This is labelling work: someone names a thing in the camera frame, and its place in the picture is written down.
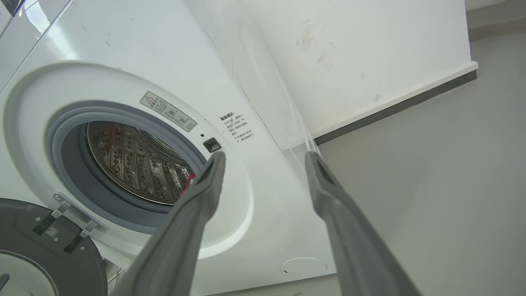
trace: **gray floor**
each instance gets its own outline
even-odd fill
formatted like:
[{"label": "gray floor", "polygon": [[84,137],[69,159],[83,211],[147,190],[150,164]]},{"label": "gray floor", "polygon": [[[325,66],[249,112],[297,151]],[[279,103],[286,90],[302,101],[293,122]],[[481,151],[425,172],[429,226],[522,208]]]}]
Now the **gray floor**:
[{"label": "gray floor", "polygon": [[424,295],[519,295],[526,35],[472,43],[479,78],[320,149]]}]

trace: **sticker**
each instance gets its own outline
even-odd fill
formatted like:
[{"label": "sticker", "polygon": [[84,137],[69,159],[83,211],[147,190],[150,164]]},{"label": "sticker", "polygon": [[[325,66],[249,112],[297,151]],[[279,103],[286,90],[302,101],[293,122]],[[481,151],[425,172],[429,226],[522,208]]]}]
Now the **sticker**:
[{"label": "sticker", "polygon": [[164,115],[187,132],[197,125],[197,122],[191,119],[188,115],[151,92],[147,92],[140,100],[140,103],[150,107],[150,109],[153,109],[157,113]]},{"label": "sticker", "polygon": [[236,114],[230,112],[228,114],[222,115],[219,117],[219,120],[225,125],[225,128],[228,130],[230,135],[238,143],[246,141],[251,137],[255,136],[252,128],[245,120],[242,114]]},{"label": "sticker", "polygon": [[51,237],[56,237],[57,234],[60,233],[60,231],[56,228],[54,228],[53,226],[51,226],[47,231],[46,231],[47,234],[49,234]]}]

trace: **white wall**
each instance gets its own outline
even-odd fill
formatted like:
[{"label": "white wall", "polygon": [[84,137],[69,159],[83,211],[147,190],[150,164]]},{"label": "white wall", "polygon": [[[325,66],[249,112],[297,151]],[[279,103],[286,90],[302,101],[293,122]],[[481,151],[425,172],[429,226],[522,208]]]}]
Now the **white wall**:
[{"label": "white wall", "polygon": [[244,0],[320,136],[476,68],[463,0]]}]

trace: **washing machine cabinet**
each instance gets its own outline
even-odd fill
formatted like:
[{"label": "washing machine cabinet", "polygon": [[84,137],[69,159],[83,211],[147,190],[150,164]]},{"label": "washing machine cabinet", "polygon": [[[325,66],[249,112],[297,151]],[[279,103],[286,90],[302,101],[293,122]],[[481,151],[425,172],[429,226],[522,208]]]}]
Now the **washing machine cabinet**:
[{"label": "washing machine cabinet", "polygon": [[0,5],[0,34],[11,20],[11,14],[4,6]]},{"label": "washing machine cabinet", "polygon": [[67,204],[60,217],[126,269],[221,150],[193,294],[334,273],[303,179],[316,147],[257,30],[225,3],[26,0],[0,38],[1,198]]}]

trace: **door hinge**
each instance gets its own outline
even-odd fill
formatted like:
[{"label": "door hinge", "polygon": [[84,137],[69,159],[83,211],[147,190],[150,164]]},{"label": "door hinge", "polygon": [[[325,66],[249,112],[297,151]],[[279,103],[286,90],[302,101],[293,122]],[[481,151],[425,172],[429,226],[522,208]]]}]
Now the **door hinge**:
[{"label": "door hinge", "polygon": [[44,234],[66,211],[72,212],[75,217],[86,223],[86,226],[81,231],[79,231],[79,233],[64,248],[66,253],[72,254],[73,251],[78,248],[78,246],[84,241],[86,237],[91,234],[94,229],[99,231],[106,231],[108,229],[108,227],[101,221],[93,217],[81,207],[77,206],[63,194],[56,192],[53,194],[53,198],[60,203],[60,206],[55,211],[51,212],[51,214],[49,214],[46,218],[44,218],[42,222],[40,222],[35,228],[33,228],[33,232],[38,235]]}]

